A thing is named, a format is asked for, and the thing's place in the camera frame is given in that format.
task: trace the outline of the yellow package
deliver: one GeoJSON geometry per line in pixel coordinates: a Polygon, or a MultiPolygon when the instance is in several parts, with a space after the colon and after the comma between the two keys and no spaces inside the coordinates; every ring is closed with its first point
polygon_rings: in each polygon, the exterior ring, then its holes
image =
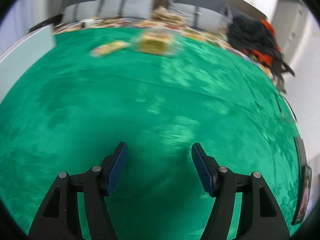
{"type": "Polygon", "coordinates": [[[130,43],[124,41],[113,41],[91,50],[91,56],[101,57],[117,50],[121,50],[130,46],[130,43]]]}

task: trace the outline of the metal pin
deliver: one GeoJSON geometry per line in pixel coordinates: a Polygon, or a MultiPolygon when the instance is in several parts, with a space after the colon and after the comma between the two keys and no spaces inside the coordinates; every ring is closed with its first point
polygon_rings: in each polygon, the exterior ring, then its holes
{"type": "Polygon", "coordinates": [[[255,171],[254,173],[253,173],[253,176],[255,177],[255,178],[261,178],[261,174],[260,174],[260,172],[257,172],[257,171],[255,171]]]}
{"type": "Polygon", "coordinates": [[[94,171],[94,172],[101,171],[101,167],[100,167],[99,165],[94,166],[94,167],[92,168],[92,171],[94,171]]]}
{"type": "Polygon", "coordinates": [[[227,172],[228,171],[228,168],[226,166],[220,166],[219,167],[219,171],[221,172],[227,172]]]}
{"type": "Polygon", "coordinates": [[[63,178],[65,178],[67,176],[67,173],[65,171],[62,171],[62,172],[59,173],[58,176],[59,176],[59,178],[63,179],[63,178]]]}

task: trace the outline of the green tablecloth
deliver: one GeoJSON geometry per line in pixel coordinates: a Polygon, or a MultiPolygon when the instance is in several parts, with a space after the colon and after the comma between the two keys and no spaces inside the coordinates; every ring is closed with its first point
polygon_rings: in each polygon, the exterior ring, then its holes
{"type": "MultiPolygon", "coordinates": [[[[191,159],[191,145],[200,142],[233,172],[260,171],[294,232],[298,131],[269,78],[230,52],[188,38],[173,58],[130,49],[89,55],[96,46],[140,32],[57,35],[57,47],[0,105],[0,196],[17,223],[28,232],[60,171],[85,172],[125,141],[129,159],[106,199],[119,239],[200,239],[214,202],[191,159]]],[[[237,194],[229,239],[240,203],[237,194]]],[[[90,238],[83,197],[79,205],[84,237],[90,238]]]]}

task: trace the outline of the white curtain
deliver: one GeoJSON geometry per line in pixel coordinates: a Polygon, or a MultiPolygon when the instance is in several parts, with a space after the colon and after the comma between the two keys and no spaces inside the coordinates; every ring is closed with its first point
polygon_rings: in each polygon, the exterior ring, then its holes
{"type": "Polygon", "coordinates": [[[0,23],[0,55],[34,25],[34,0],[17,0],[0,23]]]}

